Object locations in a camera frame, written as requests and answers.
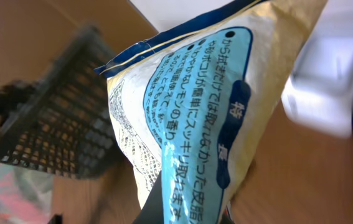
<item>light blue label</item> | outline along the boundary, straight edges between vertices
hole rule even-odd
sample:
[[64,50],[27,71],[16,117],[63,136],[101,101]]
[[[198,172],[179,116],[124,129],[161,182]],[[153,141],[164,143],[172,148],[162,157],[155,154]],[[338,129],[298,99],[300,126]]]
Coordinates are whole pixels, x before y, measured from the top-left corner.
[[218,31],[166,55],[143,106],[162,149],[164,223],[216,223],[230,183],[228,155],[250,88],[246,27]]

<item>plastic bag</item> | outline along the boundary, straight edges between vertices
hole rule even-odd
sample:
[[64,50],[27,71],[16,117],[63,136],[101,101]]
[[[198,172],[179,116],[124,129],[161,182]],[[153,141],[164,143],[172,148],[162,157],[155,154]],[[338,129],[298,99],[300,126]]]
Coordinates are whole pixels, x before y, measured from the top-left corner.
[[325,2],[234,1],[96,70],[141,206],[162,168],[165,223],[219,221]]

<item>wooden surface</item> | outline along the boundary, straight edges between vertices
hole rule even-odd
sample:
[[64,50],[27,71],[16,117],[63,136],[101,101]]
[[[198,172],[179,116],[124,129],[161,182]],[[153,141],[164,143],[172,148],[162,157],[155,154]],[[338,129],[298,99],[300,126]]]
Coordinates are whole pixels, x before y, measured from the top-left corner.
[[[53,212],[66,224],[131,223],[139,213],[136,194],[124,162],[96,181],[56,178]],[[353,137],[298,126],[279,104],[232,210],[235,223],[353,223]]]
[[0,0],[0,86],[42,78],[87,23],[115,53],[156,35],[128,0]]

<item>black plastic basket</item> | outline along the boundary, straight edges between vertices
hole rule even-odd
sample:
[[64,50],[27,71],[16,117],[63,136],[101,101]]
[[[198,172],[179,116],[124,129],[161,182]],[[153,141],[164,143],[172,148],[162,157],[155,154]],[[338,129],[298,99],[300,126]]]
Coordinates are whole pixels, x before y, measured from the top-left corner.
[[113,56],[94,27],[84,28],[0,128],[0,163],[90,178],[120,159],[106,80],[93,71]]

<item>white wall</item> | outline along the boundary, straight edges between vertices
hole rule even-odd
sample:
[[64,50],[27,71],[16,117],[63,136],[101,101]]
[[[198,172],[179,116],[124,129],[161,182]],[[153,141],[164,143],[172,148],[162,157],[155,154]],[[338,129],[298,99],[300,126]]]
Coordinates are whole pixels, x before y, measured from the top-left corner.
[[130,0],[158,32],[173,28],[232,0]]

